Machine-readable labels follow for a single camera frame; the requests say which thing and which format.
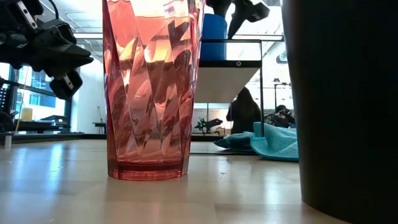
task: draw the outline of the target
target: yellow object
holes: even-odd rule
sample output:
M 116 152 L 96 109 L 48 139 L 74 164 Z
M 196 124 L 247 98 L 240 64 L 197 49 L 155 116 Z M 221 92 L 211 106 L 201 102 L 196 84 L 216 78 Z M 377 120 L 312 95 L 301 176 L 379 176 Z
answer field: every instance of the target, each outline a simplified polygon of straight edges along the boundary
M 23 108 L 21 113 L 21 120 L 23 121 L 32 121 L 33 118 L 33 109 L 32 108 Z

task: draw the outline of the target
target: black cylinder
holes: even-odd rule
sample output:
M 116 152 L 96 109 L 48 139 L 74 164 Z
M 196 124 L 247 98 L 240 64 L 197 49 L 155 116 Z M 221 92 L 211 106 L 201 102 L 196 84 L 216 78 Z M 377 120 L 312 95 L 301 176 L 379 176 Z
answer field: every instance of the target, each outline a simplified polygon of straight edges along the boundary
M 398 12 L 392 3 L 282 5 L 302 198 L 353 223 L 398 223 Z

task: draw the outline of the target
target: white wall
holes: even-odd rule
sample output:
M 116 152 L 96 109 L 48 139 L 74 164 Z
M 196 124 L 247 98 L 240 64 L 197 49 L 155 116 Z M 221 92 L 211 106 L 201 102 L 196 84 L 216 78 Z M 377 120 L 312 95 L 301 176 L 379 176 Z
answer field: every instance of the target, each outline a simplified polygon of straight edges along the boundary
M 106 121 L 103 64 L 94 59 L 80 67 L 79 73 L 83 86 L 72 98 L 71 131 L 96 134 L 99 128 L 93 123 L 100 122 L 100 113 Z

